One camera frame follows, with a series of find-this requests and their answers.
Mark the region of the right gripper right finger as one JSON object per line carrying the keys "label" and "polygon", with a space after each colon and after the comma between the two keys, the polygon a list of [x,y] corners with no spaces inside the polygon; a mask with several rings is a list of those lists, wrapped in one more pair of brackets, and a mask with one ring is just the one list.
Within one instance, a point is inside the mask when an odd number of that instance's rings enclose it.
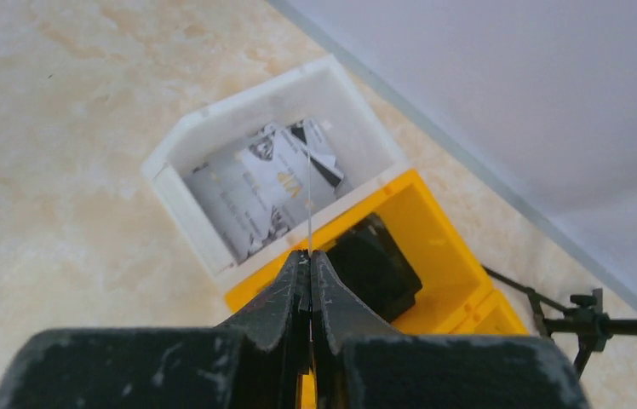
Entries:
{"label": "right gripper right finger", "polygon": [[528,336],[407,335],[311,256],[320,408],[586,408],[569,360]]}

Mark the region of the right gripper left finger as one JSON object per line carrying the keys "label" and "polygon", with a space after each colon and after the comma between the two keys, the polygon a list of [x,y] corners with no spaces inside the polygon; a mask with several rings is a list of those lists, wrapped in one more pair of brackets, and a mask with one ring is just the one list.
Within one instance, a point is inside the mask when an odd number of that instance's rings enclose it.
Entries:
{"label": "right gripper left finger", "polygon": [[213,327],[57,328],[0,381],[0,408],[296,408],[307,360],[310,256]]}

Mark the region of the white card with black stripe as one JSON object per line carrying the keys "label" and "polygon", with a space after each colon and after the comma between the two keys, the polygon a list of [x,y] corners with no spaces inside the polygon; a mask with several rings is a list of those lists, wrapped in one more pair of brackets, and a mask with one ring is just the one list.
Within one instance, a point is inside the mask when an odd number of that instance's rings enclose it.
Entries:
{"label": "white card with black stripe", "polygon": [[307,158],[307,199],[306,199],[306,207],[307,207],[307,254],[309,256],[313,253],[313,198],[312,198],[312,176],[311,176],[311,168],[312,168],[312,157],[308,147],[304,150],[306,158]]}

